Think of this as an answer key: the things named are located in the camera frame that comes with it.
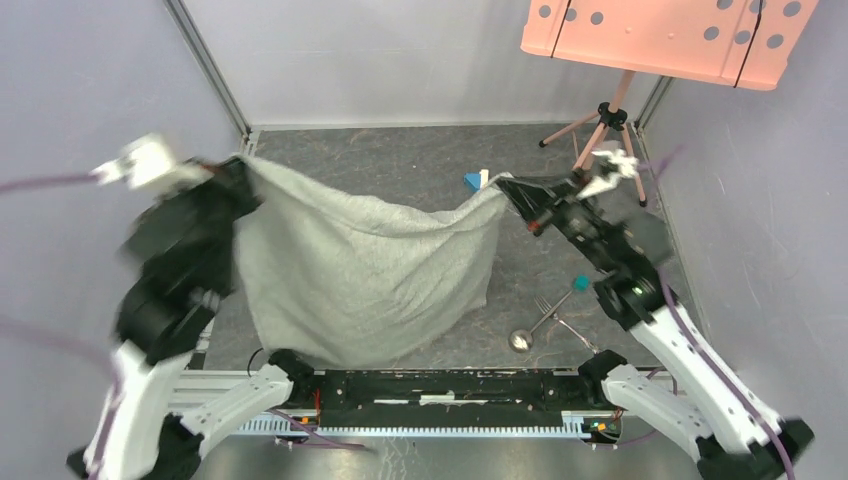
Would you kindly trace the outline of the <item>grey cloth napkin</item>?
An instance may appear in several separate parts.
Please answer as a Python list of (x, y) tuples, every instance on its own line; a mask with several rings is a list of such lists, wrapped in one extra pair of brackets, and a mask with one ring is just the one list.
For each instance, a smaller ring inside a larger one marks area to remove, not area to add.
[(373, 366), (486, 304), (507, 209), (497, 188), (428, 213), (262, 158), (246, 165), (262, 202), (239, 222), (237, 267), (265, 348)]

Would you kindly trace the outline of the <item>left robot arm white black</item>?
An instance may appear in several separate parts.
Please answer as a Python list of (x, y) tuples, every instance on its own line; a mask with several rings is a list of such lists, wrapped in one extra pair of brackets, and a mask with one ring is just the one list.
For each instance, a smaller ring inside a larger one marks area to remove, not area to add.
[(215, 301), (234, 289), (237, 222), (260, 205), (246, 161), (196, 159), (136, 221), (122, 252), (140, 269), (117, 312), (111, 359), (119, 381), (106, 397), (97, 431), (71, 452), (80, 479), (188, 479), (202, 459), (253, 417), (302, 407), (314, 394), (312, 369), (269, 363), (216, 399), (184, 414), (170, 408), (174, 389)]

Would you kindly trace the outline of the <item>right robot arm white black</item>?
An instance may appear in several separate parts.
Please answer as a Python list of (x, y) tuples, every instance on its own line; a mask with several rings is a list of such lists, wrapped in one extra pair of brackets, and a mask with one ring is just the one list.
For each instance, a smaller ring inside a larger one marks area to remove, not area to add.
[(610, 222), (577, 176), (501, 176), (495, 186), (534, 235), (557, 229), (602, 274), (604, 313), (649, 350), (683, 389), (665, 390), (621, 355), (603, 350), (579, 368), (580, 400), (631, 413), (676, 443), (704, 479), (791, 479), (814, 434), (769, 407), (700, 333), (666, 283), (673, 253), (665, 222), (640, 211)]

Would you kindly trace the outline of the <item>blue and white block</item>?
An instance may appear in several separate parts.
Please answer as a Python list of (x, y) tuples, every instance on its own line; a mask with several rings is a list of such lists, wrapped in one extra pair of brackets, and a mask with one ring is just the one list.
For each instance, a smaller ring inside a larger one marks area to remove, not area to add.
[(468, 190), (475, 194), (483, 190), (489, 183), (490, 171), (481, 169), (477, 172), (469, 172), (463, 175), (463, 183)]

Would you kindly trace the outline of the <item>teal cube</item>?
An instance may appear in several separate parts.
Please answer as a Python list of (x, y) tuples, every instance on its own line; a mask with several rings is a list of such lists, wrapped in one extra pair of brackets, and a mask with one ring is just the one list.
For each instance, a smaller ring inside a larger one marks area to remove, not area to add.
[(573, 290), (577, 292), (586, 291), (591, 285), (591, 280), (588, 276), (579, 275), (574, 279)]

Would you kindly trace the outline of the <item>silver fork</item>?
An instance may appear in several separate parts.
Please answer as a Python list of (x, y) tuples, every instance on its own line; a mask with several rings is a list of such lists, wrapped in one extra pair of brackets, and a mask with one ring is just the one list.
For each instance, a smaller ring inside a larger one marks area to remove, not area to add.
[[(552, 304), (548, 302), (543, 296), (536, 295), (534, 297), (534, 301), (537, 307), (543, 312), (547, 313), (552, 309)], [(597, 354), (600, 352), (600, 348), (595, 345), (592, 341), (590, 341), (586, 336), (582, 335), (575, 327), (573, 327), (570, 323), (568, 323), (563, 317), (561, 317), (558, 313), (553, 313), (550, 316), (551, 319), (558, 322), (562, 326), (564, 326), (567, 330), (569, 330), (588, 350), (590, 350), (593, 354)]]

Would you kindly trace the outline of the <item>silver spoon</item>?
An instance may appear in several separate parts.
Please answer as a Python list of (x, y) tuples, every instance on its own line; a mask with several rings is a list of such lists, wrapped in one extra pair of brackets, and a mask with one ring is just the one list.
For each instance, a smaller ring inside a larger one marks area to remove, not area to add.
[(544, 297), (537, 295), (534, 298), (535, 305), (540, 309), (542, 317), (535, 322), (529, 329), (517, 329), (510, 333), (508, 343), (510, 348), (516, 353), (525, 353), (532, 349), (534, 345), (534, 333), (548, 319), (554, 317), (560, 306), (562, 306), (572, 295), (574, 291), (570, 290), (565, 293), (556, 303), (551, 304)]

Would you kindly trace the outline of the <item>pink music stand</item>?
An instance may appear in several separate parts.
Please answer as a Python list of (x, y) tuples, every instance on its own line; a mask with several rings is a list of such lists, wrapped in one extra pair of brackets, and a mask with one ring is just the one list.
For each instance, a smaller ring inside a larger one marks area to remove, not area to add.
[(546, 146), (596, 121), (575, 168), (608, 131), (624, 129), (622, 103), (638, 73), (733, 88), (776, 88), (817, 0), (534, 0), (522, 51), (621, 71), (611, 101), (540, 141)]

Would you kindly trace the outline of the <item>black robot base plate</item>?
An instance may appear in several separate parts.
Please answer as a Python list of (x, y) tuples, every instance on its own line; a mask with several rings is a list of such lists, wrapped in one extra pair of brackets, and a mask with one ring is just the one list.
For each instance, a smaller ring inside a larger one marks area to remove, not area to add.
[(284, 410), (322, 427), (554, 427), (614, 406), (574, 370), (326, 370), (296, 378)]

